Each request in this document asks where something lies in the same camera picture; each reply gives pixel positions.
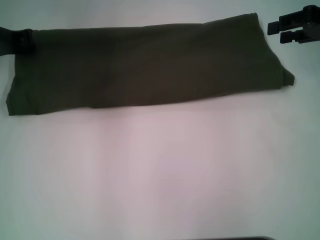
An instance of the dark green fabric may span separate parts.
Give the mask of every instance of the dark green fabric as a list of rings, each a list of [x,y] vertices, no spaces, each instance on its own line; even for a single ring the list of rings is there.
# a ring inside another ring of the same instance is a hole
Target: dark green fabric
[[[15,56],[9,115],[180,103],[280,89],[294,76],[256,13],[204,24],[35,30]]]

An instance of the folded garment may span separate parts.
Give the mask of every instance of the folded garment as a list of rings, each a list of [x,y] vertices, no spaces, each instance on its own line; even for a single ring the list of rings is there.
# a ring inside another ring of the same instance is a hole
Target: folded garment
[[[181,103],[293,85],[256,13],[204,24],[34,30],[9,115]]]

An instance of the white backdrop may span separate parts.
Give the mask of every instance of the white backdrop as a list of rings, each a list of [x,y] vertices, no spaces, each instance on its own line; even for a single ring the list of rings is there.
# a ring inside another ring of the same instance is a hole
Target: white backdrop
[[[263,30],[320,1],[11,0],[13,30],[205,23],[258,13]],[[0,58],[0,239],[320,236],[320,42],[272,50],[293,87],[182,104],[9,117]]]

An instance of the white table surface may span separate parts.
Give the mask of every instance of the white table surface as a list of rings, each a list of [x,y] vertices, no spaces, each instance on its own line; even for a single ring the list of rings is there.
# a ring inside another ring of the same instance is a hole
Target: white table surface
[[[13,30],[205,23],[263,30],[320,1],[11,0]],[[182,104],[9,117],[0,57],[0,240],[320,239],[320,42],[271,49],[282,90]]]

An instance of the olive green cloth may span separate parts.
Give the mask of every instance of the olive green cloth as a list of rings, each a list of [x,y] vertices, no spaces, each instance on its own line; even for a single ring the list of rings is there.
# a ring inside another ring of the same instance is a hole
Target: olive green cloth
[[[274,90],[294,76],[256,13],[204,24],[34,30],[15,56],[9,115],[145,106]]]

